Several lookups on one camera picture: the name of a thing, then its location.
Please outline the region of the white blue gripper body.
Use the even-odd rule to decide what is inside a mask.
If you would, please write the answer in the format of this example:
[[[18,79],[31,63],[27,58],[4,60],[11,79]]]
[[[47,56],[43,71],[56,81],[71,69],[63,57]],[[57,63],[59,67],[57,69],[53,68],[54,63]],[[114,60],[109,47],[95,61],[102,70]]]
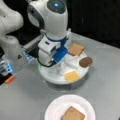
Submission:
[[[44,36],[38,44],[39,63],[43,66],[52,66],[60,62],[68,53],[68,48],[65,46],[67,40],[67,37],[61,40],[53,40]]]

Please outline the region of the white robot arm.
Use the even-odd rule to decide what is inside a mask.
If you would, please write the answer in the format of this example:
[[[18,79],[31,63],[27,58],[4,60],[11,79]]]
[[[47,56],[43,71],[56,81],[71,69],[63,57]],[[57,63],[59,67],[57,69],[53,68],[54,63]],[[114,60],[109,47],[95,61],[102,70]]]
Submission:
[[[62,0],[35,0],[29,3],[28,18],[43,35],[38,43],[38,61],[50,67],[67,53],[65,43],[69,39],[68,12]]]

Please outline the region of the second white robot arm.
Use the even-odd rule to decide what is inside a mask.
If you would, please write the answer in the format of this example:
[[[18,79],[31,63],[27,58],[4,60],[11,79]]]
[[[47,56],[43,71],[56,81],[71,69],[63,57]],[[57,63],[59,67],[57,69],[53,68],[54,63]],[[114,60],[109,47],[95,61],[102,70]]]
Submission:
[[[26,63],[26,57],[18,39],[11,36],[11,33],[20,29],[23,23],[23,17],[19,12],[12,10],[5,3],[0,3],[0,45],[5,52],[5,57],[15,67],[21,67]]]

